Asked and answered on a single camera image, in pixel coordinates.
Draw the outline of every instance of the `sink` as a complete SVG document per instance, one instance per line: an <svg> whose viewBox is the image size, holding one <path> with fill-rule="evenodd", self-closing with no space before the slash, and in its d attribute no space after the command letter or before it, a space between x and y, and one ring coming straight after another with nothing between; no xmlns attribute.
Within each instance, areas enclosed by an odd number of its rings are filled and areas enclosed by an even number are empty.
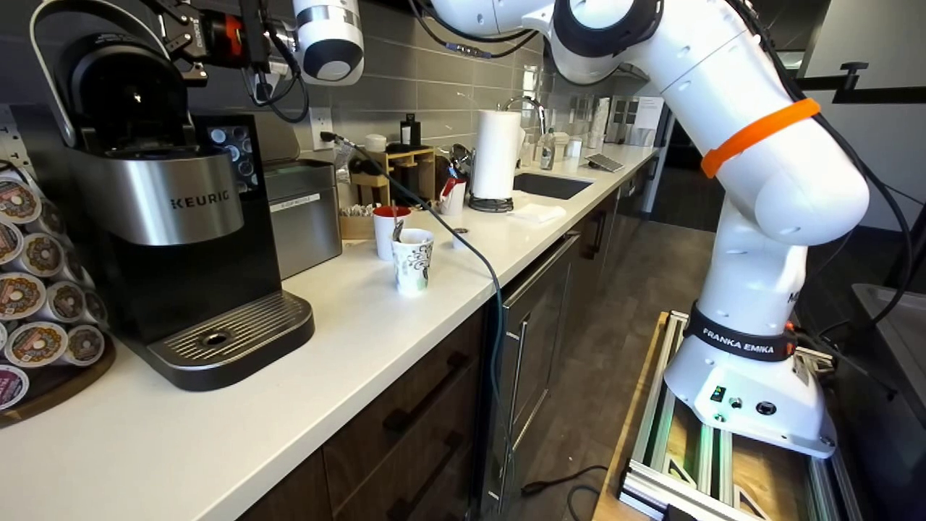
<svg viewBox="0 0 926 521"><path fill-rule="evenodd" d="M556 196L556 199L572 199L586 184L591 181L582 181L582 180L562 180L562 177L543 177L543 173L518 173L516 177L516 192Z"/></svg>

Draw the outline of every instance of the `white countertop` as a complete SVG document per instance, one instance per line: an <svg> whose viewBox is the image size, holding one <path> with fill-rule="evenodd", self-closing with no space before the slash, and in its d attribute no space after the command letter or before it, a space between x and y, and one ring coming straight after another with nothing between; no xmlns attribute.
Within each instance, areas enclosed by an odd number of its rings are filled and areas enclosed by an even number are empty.
<svg viewBox="0 0 926 521"><path fill-rule="evenodd" d="M516 192L516 209L562 209L534 225L516 215L466 210L469 241L513 281L576 225L652 147L608 147L617 173L556 164L591 180L572 199ZM429 215L407 225L437 235L430 287L401 299L369 244L283 287L311 303L314 335L254 377L206 393L177 391L136 352L84 393L0 432L0 517L141 521L235 517L306 461L356 412L492 299L485 267Z"/></svg>

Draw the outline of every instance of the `stainless steel coffee maker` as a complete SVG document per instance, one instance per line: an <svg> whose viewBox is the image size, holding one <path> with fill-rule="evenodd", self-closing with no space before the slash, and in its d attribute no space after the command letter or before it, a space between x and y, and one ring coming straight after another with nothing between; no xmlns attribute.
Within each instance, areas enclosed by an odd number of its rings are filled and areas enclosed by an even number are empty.
<svg viewBox="0 0 926 521"><path fill-rule="evenodd" d="M37 45L50 14L125 28L67 45L55 74ZM41 184L110 309L116 339L189 391L232 384L311 335L310 303L281 290L251 116L190 116L160 38L103 0L47 0L29 44L64 150Z"/></svg>

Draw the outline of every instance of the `coffee maker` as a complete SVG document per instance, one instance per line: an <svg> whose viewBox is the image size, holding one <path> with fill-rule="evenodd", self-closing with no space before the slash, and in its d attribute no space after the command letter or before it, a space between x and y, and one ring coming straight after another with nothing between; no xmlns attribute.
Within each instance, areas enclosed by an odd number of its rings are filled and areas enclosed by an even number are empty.
<svg viewBox="0 0 926 521"><path fill-rule="evenodd" d="M37 22L61 11L126 34L76 41L51 74ZM41 2L29 44L67 144L41 155L41 184L99 284L110 332L189 391L300 348L311 309L281 290L251 116L190 116L160 38L103 0Z"/></svg>

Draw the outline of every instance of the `cabinet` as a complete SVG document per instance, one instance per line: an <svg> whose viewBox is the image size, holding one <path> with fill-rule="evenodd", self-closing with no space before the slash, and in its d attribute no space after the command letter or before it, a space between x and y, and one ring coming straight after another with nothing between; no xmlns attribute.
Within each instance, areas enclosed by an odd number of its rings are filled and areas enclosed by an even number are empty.
<svg viewBox="0 0 926 521"><path fill-rule="evenodd" d="M507 287L507 342L492 358L494 374L484 461L479 517L521 517L518 490L542 451L534 420L565 344L565 303L576 235L565 235L521 277Z"/></svg>
<svg viewBox="0 0 926 521"><path fill-rule="evenodd" d="M479 348L474 313L243 517L466 517Z"/></svg>
<svg viewBox="0 0 926 521"><path fill-rule="evenodd" d="M598 303L601 290L618 268L640 229L640 202L646 193L649 168L640 168L614 193L608 193L572 232L578 235L576 273L570 287L570 323L585 328L585 316Z"/></svg>

